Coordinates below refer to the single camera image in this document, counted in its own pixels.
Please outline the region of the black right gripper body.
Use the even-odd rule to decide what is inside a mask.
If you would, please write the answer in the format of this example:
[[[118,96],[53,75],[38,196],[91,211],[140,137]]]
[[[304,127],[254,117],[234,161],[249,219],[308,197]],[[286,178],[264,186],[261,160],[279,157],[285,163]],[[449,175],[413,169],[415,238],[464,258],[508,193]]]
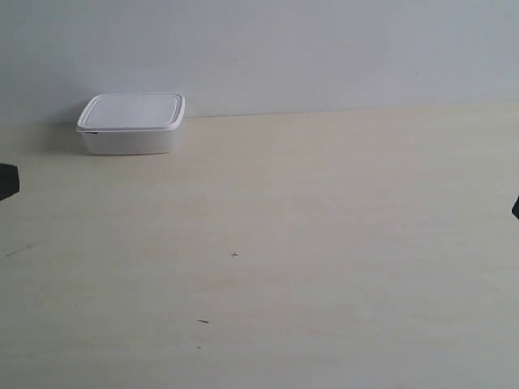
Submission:
[[[517,198],[516,202],[513,204],[511,213],[519,219],[519,198]]]

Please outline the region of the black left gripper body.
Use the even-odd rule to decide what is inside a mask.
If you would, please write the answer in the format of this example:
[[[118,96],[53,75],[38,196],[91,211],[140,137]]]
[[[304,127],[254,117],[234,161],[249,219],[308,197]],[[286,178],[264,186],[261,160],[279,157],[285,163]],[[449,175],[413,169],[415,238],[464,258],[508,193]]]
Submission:
[[[0,164],[0,201],[19,193],[19,170],[15,165]]]

